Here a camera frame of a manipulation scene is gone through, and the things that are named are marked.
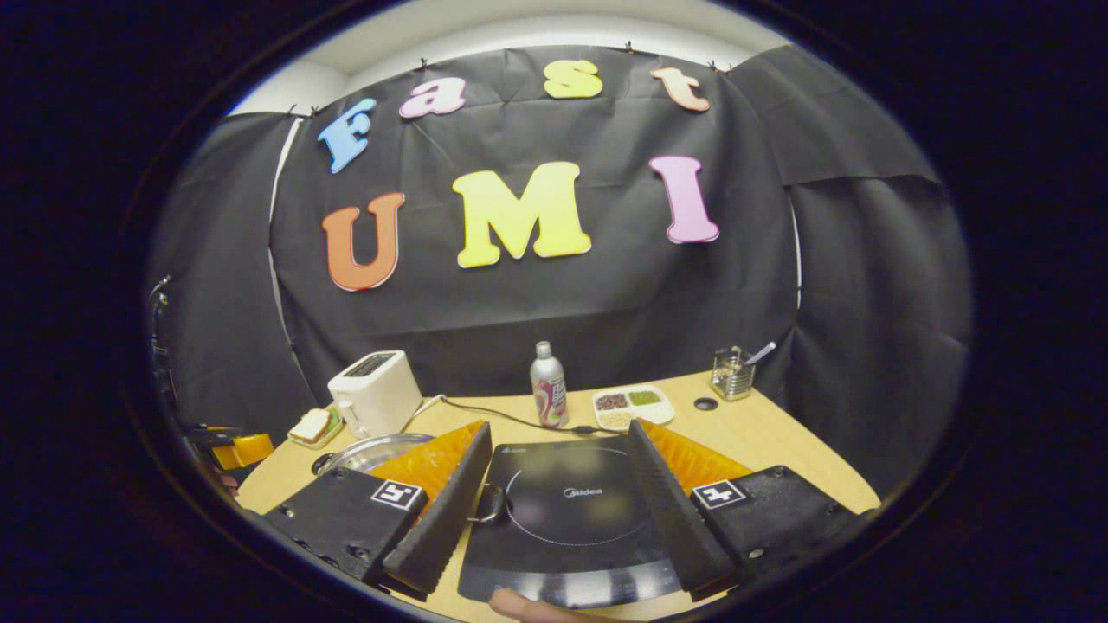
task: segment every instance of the tabletop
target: tabletop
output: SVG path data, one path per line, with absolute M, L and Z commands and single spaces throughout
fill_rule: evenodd
M 666 425 L 667 428 L 721 452 L 755 471 L 778 464 L 788 466 L 855 513 L 880 505 L 881 501 L 876 493 L 847 461 L 771 400 L 757 390 L 740 400 L 721 400 L 712 391 L 709 378 L 710 372 L 704 371 L 649 381 L 665 394 L 676 411 L 674 419 Z M 570 421 L 565 428 L 582 425 L 597 426 L 592 397 L 604 389 L 607 388 L 570 391 L 567 396 Z M 717 399 L 719 406 L 708 411 L 697 409 L 694 402 L 699 398 Z M 530 395 L 450 397 L 450 400 L 460 405 L 503 411 L 537 423 L 534 398 Z M 494 446 L 581 439 L 579 436 L 564 429 L 533 428 L 502 416 L 478 413 L 443 402 L 437 402 L 416 416 L 404 432 L 439 436 L 475 419 L 490 422 Z M 616 433 L 606 431 L 596 433 L 596 436 L 606 435 Z M 268 512 L 311 482 L 315 478 L 311 473 L 311 463 L 320 455 L 337 452 L 355 441 L 357 439 L 353 435 L 343 427 L 334 439 L 318 450 L 291 441 L 283 442 L 239 487 L 239 496 L 236 498 L 238 503 L 259 513 Z M 466 527 L 443 571 L 438 590 L 428 596 L 425 603 L 399 594 L 394 596 L 463 621 L 510 621 L 495 614 L 488 604 L 458 594 L 458 579 L 469 541 L 469 531 L 470 528 Z M 724 594 L 694 604 L 688 593 L 677 592 L 652 600 L 585 612 L 645 621 L 685 612 L 709 603 L 712 599 L 719 599 Z

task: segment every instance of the induction cooktop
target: induction cooktop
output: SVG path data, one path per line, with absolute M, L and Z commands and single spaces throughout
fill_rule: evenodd
M 470 532 L 458 592 L 507 586 L 566 607 L 603 607 L 680 590 L 630 471 L 622 436 L 496 446 L 486 482 L 505 512 Z

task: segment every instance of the toaster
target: toaster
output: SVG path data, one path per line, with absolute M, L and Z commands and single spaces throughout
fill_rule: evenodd
M 359 439 L 400 432 L 423 401 L 403 350 L 366 355 L 328 381 L 327 389 Z

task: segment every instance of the letter m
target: letter m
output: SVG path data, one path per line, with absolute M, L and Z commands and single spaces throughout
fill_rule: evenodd
M 458 254 L 463 268 L 489 266 L 500 261 L 500 248 L 491 241 L 496 232 L 507 253 L 523 257 L 531 232 L 538 222 L 535 254 L 541 257 L 578 255 L 593 247 L 581 231 L 573 181 L 581 168 L 572 162 L 547 162 L 531 174 L 523 196 L 516 198 L 493 171 L 479 171 L 454 180 L 465 210 L 465 248 Z

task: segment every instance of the blue letter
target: blue letter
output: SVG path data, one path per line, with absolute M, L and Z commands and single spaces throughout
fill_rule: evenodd
M 326 141 L 327 149 L 331 151 L 331 173 L 342 171 L 343 166 L 366 151 L 369 141 L 355 139 L 355 134 L 369 132 L 369 115 L 366 113 L 373 110 L 377 100 L 366 98 L 319 133 L 318 140 Z

